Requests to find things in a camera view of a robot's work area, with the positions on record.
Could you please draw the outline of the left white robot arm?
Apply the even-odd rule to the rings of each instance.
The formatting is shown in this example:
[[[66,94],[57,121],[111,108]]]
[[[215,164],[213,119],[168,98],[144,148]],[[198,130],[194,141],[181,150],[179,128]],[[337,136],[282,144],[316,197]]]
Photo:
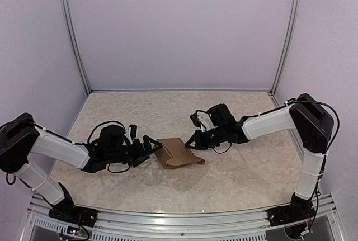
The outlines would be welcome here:
[[[29,159],[40,154],[72,165],[86,172],[109,170],[112,164],[135,168],[148,160],[162,144],[145,135],[136,136],[137,126],[128,128],[115,120],[105,121],[92,129],[99,137],[89,136],[84,143],[71,141],[37,124],[33,116],[23,113],[13,121],[1,125],[1,170],[12,174],[30,190],[37,192],[66,221],[78,216],[78,208],[68,190],[54,182],[43,169]]]

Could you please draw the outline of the brown cardboard box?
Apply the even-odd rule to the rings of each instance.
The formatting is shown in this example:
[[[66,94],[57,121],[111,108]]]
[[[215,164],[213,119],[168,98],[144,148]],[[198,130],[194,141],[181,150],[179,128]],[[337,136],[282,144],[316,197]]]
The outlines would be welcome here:
[[[196,156],[185,147],[181,138],[157,139],[162,147],[154,154],[164,169],[181,168],[191,164],[205,164],[205,160]]]

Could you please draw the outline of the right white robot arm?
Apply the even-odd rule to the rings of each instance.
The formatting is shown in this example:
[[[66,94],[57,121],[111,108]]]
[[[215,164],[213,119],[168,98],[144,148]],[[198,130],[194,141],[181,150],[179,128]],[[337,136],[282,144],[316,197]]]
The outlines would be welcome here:
[[[221,103],[204,112],[211,120],[211,129],[201,121],[200,113],[202,110],[196,110],[190,116],[197,130],[185,143],[188,149],[215,149],[222,143],[244,144],[281,131],[295,132],[302,145],[302,168],[294,192],[297,200],[288,205],[286,216],[297,221],[307,213],[305,201],[318,187],[329,149],[340,129],[340,118],[332,106],[303,93],[280,107],[236,120],[228,106]]]

